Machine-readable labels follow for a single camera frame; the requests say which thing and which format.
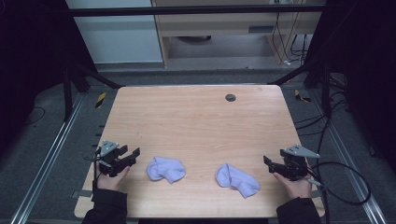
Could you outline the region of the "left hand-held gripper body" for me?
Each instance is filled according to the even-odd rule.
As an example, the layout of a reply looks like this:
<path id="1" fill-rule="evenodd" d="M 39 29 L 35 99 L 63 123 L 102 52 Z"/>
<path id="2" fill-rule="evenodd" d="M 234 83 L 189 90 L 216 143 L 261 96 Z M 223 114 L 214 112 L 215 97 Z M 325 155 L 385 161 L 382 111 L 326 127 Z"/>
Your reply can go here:
<path id="1" fill-rule="evenodd" d="M 98 157 L 95 160 L 99 162 L 99 170 L 102 174 L 114 177 L 128 166 L 124 163 L 124 158 L 120 159 L 119 145 L 119 143 L 104 140 L 98 148 Z"/>

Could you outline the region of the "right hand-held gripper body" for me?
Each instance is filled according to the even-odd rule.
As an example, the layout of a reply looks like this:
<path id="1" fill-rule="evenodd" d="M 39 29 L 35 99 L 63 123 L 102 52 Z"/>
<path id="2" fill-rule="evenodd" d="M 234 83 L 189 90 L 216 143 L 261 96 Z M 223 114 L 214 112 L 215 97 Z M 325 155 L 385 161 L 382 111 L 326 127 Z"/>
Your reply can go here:
<path id="1" fill-rule="evenodd" d="M 280 150 L 280 156 L 283 159 L 283 164 L 279 167 L 283 168 L 283 175 L 290 181 L 302 179 L 308 175 L 307 172 L 307 158 L 318 159 L 319 154 L 313 152 L 306 147 L 294 145 Z"/>

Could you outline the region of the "lavender sock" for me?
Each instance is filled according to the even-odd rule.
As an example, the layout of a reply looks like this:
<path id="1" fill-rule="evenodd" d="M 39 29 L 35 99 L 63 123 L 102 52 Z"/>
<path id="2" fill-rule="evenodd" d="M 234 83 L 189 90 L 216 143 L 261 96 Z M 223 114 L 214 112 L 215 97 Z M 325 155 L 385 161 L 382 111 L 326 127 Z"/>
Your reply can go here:
<path id="1" fill-rule="evenodd" d="M 152 181 L 166 179 L 173 184 L 185 176 L 186 170 L 180 160 L 154 157 L 148 164 L 147 174 Z"/>
<path id="2" fill-rule="evenodd" d="M 255 177 L 228 163 L 224 163 L 218 168 L 215 178 L 222 188 L 234 188 L 244 198 L 248 198 L 261 190 L 261 185 Z"/>

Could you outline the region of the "person's right hand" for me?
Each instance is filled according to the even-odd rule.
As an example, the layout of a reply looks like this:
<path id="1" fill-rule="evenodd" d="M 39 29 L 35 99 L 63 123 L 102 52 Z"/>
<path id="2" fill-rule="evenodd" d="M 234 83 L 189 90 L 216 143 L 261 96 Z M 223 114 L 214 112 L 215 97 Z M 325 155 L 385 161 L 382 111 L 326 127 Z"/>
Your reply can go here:
<path id="1" fill-rule="evenodd" d="M 291 200 L 311 197 L 312 184 L 309 182 L 309 175 L 296 181 L 290 181 L 279 173 L 273 173 L 273 177 L 286 189 Z"/>

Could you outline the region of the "person's left hand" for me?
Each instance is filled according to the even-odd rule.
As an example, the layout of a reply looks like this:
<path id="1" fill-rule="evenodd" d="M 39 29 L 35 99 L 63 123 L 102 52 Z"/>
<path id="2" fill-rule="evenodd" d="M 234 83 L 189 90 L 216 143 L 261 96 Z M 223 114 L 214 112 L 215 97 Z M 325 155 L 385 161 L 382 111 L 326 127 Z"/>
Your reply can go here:
<path id="1" fill-rule="evenodd" d="M 120 184 L 122 183 L 123 179 L 128 175 L 130 169 L 131 169 L 130 166 L 126 166 L 120 173 L 118 173 L 114 177 L 111 177 L 109 175 L 99 174 L 96 177 L 97 188 L 119 191 Z"/>

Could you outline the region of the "yellow black striped tape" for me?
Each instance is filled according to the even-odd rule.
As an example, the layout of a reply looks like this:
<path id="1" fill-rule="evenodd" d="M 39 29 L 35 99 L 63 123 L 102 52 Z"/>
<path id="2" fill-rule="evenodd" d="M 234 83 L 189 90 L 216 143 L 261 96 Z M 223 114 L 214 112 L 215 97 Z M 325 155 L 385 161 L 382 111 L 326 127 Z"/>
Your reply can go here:
<path id="1" fill-rule="evenodd" d="M 303 101 L 306 103 L 311 103 L 311 99 L 309 97 L 303 97 L 298 90 L 294 91 L 294 97 L 297 100 L 300 100 L 300 101 Z"/>
<path id="2" fill-rule="evenodd" d="M 100 108 L 102 106 L 103 101 L 105 100 L 105 98 L 106 98 L 106 92 L 103 91 L 98 96 L 98 99 L 97 99 L 96 104 L 95 104 L 95 108 Z"/>

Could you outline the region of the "black metal stand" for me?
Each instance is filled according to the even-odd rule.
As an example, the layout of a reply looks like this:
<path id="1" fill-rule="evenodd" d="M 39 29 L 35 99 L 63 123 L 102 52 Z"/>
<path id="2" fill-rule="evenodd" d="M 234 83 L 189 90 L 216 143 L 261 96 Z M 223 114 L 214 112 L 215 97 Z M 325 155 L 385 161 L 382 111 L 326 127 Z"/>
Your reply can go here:
<path id="1" fill-rule="evenodd" d="M 269 82 L 269 85 L 283 85 L 288 80 L 297 77 L 298 75 L 307 72 L 308 76 L 304 80 L 304 85 L 307 88 L 314 88 L 321 82 L 321 108 L 325 116 L 330 119 L 332 117 L 331 103 L 330 103 L 330 63 L 323 60 L 312 60 L 300 67 L 292 70 L 285 76 Z"/>
<path id="2" fill-rule="evenodd" d="M 105 84 L 111 89 L 121 88 L 121 84 L 111 81 L 98 72 L 95 72 L 78 63 L 67 63 L 63 66 L 62 71 L 64 85 L 64 121 L 71 118 L 73 112 L 72 86 L 75 86 L 78 92 L 87 92 L 90 84 L 86 77 L 92 77 L 96 81 Z"/>

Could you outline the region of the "white cabinet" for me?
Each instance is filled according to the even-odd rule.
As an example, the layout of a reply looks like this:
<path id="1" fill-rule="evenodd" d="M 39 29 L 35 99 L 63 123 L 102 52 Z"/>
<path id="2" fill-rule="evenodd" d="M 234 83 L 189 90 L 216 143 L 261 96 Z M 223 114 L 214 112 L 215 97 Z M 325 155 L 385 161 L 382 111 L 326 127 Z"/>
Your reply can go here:
<path id="1" fill-rule="evenodd" d="M 150 0 L 66 0 L 70 9 L 151 7 Z M 161 63 L 153 16 L 75 17 L 96 64 Z"/>

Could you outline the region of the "dark curtain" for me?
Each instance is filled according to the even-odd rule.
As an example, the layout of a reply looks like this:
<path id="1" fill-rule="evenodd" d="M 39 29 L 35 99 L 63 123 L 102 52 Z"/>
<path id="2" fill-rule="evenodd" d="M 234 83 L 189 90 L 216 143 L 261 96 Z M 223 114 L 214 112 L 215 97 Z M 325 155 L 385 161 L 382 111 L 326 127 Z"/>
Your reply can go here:
<path id="1" fill-rule="evenodd" d="M 309 60 L 330 37 L 330 68 L 347 79 L 347 98 L 375 151 L 396 174 L 396 0 L 326 0 Z"/>
<path id="2" fill-rule="evenodd" d="M 0 0 L 0 157 L 35 106 L 63 79 L 63 60 L 95 66 L 65 0 Z"/>

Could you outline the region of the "light wooden desk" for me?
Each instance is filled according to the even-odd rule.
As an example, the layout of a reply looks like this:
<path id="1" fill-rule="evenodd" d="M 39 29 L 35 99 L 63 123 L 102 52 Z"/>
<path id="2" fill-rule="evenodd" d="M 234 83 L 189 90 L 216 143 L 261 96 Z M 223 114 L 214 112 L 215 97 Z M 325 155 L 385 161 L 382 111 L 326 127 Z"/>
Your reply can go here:
<path id="1" fill-rule="evenodd" d="M 325 0 L 150 0 L 154 7 L 308 5 Z M 292 39 L 312 35 L 319 12 L 157 15 L 155 17 L 163 64 L 170 64 L 171 43 L 177 37 L 257 35 L 269 42 L 278 64 L 291 60 Z"/>

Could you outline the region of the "black horizontal bar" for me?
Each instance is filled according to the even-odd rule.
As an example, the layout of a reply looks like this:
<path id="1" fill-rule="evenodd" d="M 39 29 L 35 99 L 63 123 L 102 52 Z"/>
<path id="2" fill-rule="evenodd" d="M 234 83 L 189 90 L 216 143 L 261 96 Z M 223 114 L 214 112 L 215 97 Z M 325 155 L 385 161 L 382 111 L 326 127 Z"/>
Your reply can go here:
<path id="1" fill-rule="evenodd" d="M 314 5 L 241 5 L 241 6 L 190 6 L 190 7 L 123 7 L 123 8 L 82 8 L 69 9 L 73 17 L 100 16 L 146 16 L 146 15 L 189 15 L 189 14 L 229 14 L 229 13 L 277 13 L 277 12 L 318 12 L 327 8 L 326 4 Z"/>

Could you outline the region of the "aluminium rail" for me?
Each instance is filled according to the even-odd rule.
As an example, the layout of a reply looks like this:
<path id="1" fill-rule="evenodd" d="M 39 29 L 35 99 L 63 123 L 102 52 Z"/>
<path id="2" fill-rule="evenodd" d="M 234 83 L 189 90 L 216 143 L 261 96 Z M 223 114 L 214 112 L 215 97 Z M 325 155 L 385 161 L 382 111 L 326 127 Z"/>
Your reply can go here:
<path id="1" fill-rule="evenodd" d="M 320 155 L 317 162 L 329 193 L 325 217 L 330 224 L 389 224 L 375 194 L 377 179 L 386 169 L 369 155 L 343 93 L 330 97 L 332 117 L 321 119 L 304 135 L 303 142 Z"/>
<path id="2" fill-rule="evenodd" d="M 78 116 L 78 113 L 81 109 L 82 103 L 84 101 L 86 94 L 85 93 L 78 93 L 75 102 L 72 104 L 72 112 L 68 119 L 66 119 L 59 132 L 52 142 L 49 151 L 41 163 L 38 172 L 35 175 L 35 178 L 27 190 L 23 200 L 21 201 L 20 205 L 18 206 L 17 210 L 13 214 L 9 224 L 25 224 L 28 217 L 30 216 L 36 200 L 41 193 L 44 185 L 50 175 L 53 165 L 55 164 L 63 146 L 64 142 L 69 135 L 73 124 Z"/>

